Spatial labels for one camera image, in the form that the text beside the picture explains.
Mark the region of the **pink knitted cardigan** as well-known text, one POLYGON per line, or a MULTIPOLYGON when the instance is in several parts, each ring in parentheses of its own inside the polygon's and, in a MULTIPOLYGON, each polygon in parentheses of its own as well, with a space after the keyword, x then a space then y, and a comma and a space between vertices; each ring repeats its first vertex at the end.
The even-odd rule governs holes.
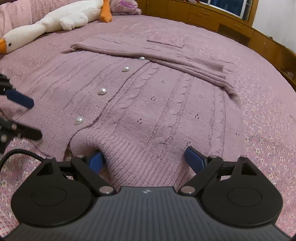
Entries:
POLYGON ((32 109, 2 99, 1 110, 40 129, 36 145, 48 156, 102 151, 115 187, 180 186, 193 174, 187 146, 229 161, 244 148, 235 65, 193 46, 186 37, 91 37, 16 81, 32 109))

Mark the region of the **window with white frame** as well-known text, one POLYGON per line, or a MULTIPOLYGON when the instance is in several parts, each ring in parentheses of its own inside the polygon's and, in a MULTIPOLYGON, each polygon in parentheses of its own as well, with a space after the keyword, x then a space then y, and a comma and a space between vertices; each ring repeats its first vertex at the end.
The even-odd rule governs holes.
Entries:
POLYGON ((236 16, 252 26, 259 0, 201 0, 197 2, 236 16))

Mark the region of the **pink floral bedspread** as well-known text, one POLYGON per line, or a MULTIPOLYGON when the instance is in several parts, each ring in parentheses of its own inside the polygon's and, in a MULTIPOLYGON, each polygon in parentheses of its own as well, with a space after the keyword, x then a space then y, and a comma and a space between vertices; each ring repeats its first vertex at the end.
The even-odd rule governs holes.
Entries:
MULTIPOLYGON (((2 56, 1 73, 20 90, 16 81, 21 76, 59 53, 69 52, 72 44, 99 34, 152 34, 173 44, 186 37, 194 45, 194 53, 235 65, 235 88, 243 115, 244 148, 240 155, 247 155, 280 190, 284 207, 277 224, 289 235, 295 234, 295 91, 268 61, 251 49, 181 22, 150 16, 115 16, 108 24, 93 22, 70 32, 44 35, 2 56)), ((24 148, 46 155, 36 143, 14 140, 10 149, 24 148)))

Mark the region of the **white plush goose toy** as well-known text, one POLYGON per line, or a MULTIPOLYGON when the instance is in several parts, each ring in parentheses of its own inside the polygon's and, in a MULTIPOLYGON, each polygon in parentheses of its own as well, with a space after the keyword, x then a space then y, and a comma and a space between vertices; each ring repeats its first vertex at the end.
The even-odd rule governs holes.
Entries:
POLYGON ((31 43, 44 33, 71 31, 90 22, 112 21, 110 1, 77 1, 62 6, 31 25, 17 27, 1 38, 1 53, 8 54, 31 43))

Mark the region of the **pink rolled quilt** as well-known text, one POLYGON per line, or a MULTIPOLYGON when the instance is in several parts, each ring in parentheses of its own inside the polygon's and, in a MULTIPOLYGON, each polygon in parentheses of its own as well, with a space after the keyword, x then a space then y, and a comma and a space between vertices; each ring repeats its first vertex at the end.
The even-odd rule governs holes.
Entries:
POLYGON ((141 15, 142 10, 134 0, 111 0, 110 9, 112 15, 141 15))

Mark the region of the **long wooden cabinet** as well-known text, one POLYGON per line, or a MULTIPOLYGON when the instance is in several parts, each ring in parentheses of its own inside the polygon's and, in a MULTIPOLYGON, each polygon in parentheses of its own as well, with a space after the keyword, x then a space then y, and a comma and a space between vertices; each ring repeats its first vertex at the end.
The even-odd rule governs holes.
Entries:
POLYGON ((143 15, 195 25, 247 46, 269 61, 295 89, 295 76, 289 75, 295 75, 295 53, 251 26, 258 1, 251 4, 246 21, 201 2, 139 0, 137 3, 143 15))

